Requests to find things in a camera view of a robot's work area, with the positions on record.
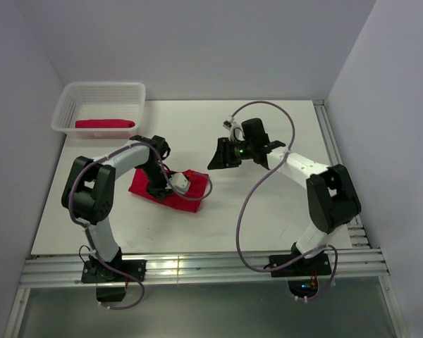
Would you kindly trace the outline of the white plastic basket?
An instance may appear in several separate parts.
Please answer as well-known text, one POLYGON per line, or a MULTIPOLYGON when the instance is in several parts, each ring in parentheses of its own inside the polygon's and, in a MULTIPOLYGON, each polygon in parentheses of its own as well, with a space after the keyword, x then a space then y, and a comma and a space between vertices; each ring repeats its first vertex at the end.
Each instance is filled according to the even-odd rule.
POLYGON ((138 133, 146 87, 140 82, 72 82, 60 95, 51 128, 78 139, 128 139, 138 133), (132 127, 86 127, 84 120, 128 120, 132 127))

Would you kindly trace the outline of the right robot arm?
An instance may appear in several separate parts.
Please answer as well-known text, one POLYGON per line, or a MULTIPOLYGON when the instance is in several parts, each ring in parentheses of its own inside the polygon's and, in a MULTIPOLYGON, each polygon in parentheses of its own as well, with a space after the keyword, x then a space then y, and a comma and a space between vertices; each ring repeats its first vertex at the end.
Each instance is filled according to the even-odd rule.
POLYGON ((265 271, 274 273, 292 266, 296 273, 307 274, 315 266, 316 256, 335 249, 329 243, 334 231, 361 212, 348 169, 341 164, 315 162, 291 151, 288 144, 270 140, 259 118, 237 124, 229 117, 223 126, 229 135, 218 138, 208 170, 237 168, 244 160, 251 160, 267 169, 263 180, 280 173, 305 189, 310 223, 293 244, 290 260, 268 265, 265 271))

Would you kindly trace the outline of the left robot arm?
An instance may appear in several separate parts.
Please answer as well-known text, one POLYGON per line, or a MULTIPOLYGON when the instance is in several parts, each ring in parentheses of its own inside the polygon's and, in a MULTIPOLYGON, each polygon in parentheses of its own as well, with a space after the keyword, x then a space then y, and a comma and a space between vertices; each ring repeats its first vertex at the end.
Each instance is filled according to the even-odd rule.
POLYGON ((74 160, 61 204, 68 209, 71 220, 85 231, 91 249, 87 263, 89 273, 106 281, 128 274, 109 222, 115 181, 134 168, 140 169, 148 179, 146 192, 157 201, 163 201, 173 193, 168 183, 170 175, 164 174, 162 165, 170 151, 163 137, 135 136, 106 155, 79 156, 74 160))

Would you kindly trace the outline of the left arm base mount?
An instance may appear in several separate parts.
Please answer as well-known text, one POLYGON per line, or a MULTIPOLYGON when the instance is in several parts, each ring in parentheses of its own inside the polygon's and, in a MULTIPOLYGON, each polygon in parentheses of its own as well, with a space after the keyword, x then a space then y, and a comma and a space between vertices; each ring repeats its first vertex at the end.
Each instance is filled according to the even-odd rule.
MULTIPOLYGON (((120 260, 113 263, 108 262, 108 265, 141 282, 144 281, 146 260, 120 260)), ((89 257, 89 260, 84 262, 80 281, 82 284, 96 285, 96 299, 98 301, 115 305, 124 300, 127 295, 128 284, 133 282, 133 279, 109 270, 97 259, 89 257)))

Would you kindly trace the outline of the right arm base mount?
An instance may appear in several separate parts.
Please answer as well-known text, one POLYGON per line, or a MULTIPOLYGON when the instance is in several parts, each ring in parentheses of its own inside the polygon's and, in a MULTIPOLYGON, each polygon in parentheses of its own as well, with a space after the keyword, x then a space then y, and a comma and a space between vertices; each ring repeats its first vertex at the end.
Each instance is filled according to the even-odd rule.
POLYGON ((334 277, 335 273, 331 269, 329 256, 324 252, 312 258, 301 258, 287 267, 278 269, 280 265, 298 256, 298 253, 271 255, 264 270, 271 270, 270 274, 273 278, 299 277, 299 280, 288 281, 288 289, 294 297, 309 299, 318 294, 319 278, 334 277))

